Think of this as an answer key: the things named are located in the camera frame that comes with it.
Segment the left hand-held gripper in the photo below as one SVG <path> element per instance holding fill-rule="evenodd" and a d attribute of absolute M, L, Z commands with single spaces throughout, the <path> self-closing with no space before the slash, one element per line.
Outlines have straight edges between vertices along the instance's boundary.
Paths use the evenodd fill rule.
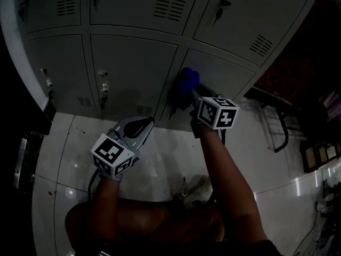
<path fill-rule="evenodd" d="M 101 134 L 91 149 L 93 163 L 100 173 L 120 182 L 123 172 L 138 160 L 139 149 L 154 123 L 151 116 L 125 117 L 108 134 Z"/>

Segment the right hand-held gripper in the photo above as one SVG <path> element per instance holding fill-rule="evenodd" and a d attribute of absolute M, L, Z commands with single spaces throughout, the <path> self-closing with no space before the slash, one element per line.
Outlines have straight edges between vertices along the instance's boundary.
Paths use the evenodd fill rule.
<path fill-rule="evenodd" d="M 203 84 L 199 84 L 197 90 L 191 90 L 194 110 L 190 112 L 190 124 L 195 138 L 199 138 L 200 124 L 212 130 L 233 128 L 239 108 L 230 99 L 216 97 L 217 93 Z"/>

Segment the blue cloth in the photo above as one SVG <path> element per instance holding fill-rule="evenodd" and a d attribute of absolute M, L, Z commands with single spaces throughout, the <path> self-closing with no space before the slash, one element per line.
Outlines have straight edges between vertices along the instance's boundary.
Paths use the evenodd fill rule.
<path fill-rule="evenodd" d="M 177 109 L 186 110 L 191 105 L 191 90 L 199 85 L 200 77 L 197 71 L 183 68 L 176 77 L 168 93 L 169 107 L 176 105 Z"/>

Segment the grey metal locker door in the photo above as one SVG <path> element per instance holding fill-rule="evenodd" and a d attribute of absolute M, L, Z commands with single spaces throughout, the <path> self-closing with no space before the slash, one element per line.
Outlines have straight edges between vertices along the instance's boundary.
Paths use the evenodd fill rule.
<path fill-rule="evenodd" d="M 158 127 L 181 131 L 190 130 L 190 112 L 194 110 L 194 107 L 191 105 L 184 111 L 178 109 L 172 115 L 168 101 L 169 90 L 180 71 L 186 67 L 199 73 L 200 82 L 203 85 L 231 100 L 255 75 L 254 72 L 224 59 L 188 49 L 184 58 L 175 65 L 167 77 L 162 100 L 160 101 L 164 108 L 158 112 Z"/>

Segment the person's right forearm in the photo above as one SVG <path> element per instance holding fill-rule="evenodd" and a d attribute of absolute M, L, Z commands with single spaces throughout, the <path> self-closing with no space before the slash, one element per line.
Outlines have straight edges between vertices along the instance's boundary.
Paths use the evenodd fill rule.
<path fill-rule="evenodd" d="M 200 126 L 199 135 L 225 229 L 243 247 L 267 240 L 254 194 L 218 132 Z"/>

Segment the person's left forearm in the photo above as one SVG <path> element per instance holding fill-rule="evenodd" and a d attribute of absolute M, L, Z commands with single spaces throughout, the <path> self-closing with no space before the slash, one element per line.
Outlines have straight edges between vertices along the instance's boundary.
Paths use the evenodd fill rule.
<path fill-rule="evenodd" d="M 102 178 L 90 202 L 90 217 L 99 224 L 117 224 L 120 182 Z"/>

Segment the gray metal locker cabinet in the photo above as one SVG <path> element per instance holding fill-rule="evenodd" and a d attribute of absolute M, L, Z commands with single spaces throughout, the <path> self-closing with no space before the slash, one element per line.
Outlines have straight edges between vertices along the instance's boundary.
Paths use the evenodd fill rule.
<path fill-rule="evenodd" d="M 239 101 L 293 37 L 315 0 L 229 0 L 213 27 L 219 0 L 0 0 L 0 30 L 30 95 L 58 112 L 118 120 L 158 112 L 167 77 L 188 49 L 255 75 Z M 53 87 L 40 72 L 46 68 Z M 98 71 L 108 72 L 108 93 Z M 108 97 L 105 111 L 102 97 Z"/>

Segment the person's left leg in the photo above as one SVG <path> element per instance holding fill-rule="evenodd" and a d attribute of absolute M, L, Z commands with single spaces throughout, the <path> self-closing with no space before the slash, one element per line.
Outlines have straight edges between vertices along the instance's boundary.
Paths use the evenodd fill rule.
<path fill-rule="evenodd" d="M 117 243 L 125 236 L 148 236 L 171 216 L 162 203 L 93 198 L 75 205 L 65 227 L 72 248 L 80 253 L 97 240 Z"/>

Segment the person's leg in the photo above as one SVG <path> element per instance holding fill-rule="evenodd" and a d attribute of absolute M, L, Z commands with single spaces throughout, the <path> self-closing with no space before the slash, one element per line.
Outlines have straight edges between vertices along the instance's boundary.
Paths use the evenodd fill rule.
<path fill-rule="evenodd" d="M 171 216 L 162 203 L 93 198 L 75 205 L 65 227 L 72 248 L 80 253 L 97 240 L 117 243 L 125 236 L 148 236 Z"/>
<path fill-rule="evenodd" d="M 166 219 L 153 233 L 160 243 L 182 245 L 189 242 L 221 242 L 225 228 L 215 201 L 184 211 Z"/>

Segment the person's right leg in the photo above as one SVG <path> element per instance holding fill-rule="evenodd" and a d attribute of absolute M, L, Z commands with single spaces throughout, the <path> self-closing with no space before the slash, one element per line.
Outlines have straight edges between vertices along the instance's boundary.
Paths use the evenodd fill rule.
<path fill-rule="evenodd" d="M 189 242 L 221 242 L 225 228 L 215 201 L 184 211 L 166 219 L 153 233 L 160 243 L 182 245 Z"/>

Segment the silver metal bar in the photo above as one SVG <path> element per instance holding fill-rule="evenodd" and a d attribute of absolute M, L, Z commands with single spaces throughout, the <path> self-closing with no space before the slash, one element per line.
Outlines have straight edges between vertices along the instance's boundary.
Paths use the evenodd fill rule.
<path fill-rule="evenodd" d="M 19 144 L 17 161 L 16 161 L 15 168 L 14 168 L 13 185 L 15 189 L 19 189 L 20 174 L 21 174 L 23 161 L 25 158 L 26 146 L 27 146 L 27 139 L 22 138 Z"/>

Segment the pink garment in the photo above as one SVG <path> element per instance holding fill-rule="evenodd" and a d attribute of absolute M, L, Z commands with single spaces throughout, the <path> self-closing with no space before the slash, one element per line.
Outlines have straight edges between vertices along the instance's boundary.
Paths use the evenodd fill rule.
<path fill-rule="evenodd" d="M 335 91 L 331 91 L 319 98 L 327 111 L 327 121 L 337 119 L 341 122 L 341 96 Z"/>

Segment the person's dark shirt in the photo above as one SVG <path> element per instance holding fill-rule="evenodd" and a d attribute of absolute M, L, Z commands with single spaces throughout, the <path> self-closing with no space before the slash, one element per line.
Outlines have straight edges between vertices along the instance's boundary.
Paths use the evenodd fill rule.
<path fill-rule="evenodd" d="M 246 247 L 235 247 L 229 256 L 283 256 L 270 240 L 262 240 Z"/>

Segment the black metal tube frame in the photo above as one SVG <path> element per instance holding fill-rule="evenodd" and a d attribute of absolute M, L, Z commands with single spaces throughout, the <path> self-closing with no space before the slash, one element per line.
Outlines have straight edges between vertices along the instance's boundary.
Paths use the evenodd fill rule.
<path fill-rule="evenodd" d="M 285 122 L 288 116 L 288 106 L 282 101 L 268 100 L 261 101 L 261 109 L 264 112 L 271 138 L 274 139 L 273 136 L 278 139 L 280 139 L 280 136 L 283 138 L 281 145 L 273 141 L 273 151 L 278 153 L 285 149 L 289 142 L 289 132 Z"/>

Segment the black frame with yellow panels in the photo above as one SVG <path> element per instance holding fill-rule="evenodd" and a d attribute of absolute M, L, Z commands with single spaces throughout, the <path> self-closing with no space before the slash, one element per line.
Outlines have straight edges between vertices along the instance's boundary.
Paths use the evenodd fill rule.
<path fill-rule="evenodd" d="M 341 157 L 341 143 L 337 141 L 336 144 L 333 145 L 324 142 L 312 143 L 309 141 L 302 141 L 300 152 L 302 155 L 304 172 L 311 173 L 330 161 L 339 159 Z"/>

